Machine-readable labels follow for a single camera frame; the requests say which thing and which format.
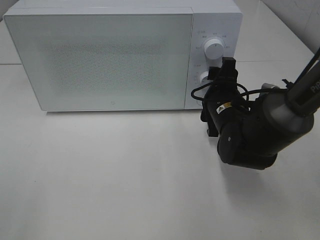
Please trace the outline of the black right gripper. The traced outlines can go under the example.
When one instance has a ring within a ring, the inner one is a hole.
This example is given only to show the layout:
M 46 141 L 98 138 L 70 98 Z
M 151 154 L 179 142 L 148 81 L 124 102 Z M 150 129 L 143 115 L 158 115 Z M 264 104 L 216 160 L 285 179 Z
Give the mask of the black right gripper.
M 223 57 L 221 69 L 211 66 L 208 70 L 206 93 L 202 102 L 200 119 L 207 123 L 207 134 L 218 137 L 224 124 L 231 121 L 233 112 L 227 112 L 231 102 L 240 96 L 238 88 L 248 90 L 237 83 L 238 71 L 233 57 Z

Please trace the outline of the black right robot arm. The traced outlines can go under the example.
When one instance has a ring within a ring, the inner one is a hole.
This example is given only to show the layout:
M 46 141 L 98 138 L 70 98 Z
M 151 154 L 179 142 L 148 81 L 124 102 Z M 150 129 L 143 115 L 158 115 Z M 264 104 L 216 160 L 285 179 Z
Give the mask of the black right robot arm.
M 320 61 L 316 53 L 295 82 L 285 88 L 263 84 L 240 92 L 236 60 L 224 57 L 208 72 L 200 118 L 216 137 L 223 163 L 263 170 L 278 153 L 311 131 L 320 107 Z

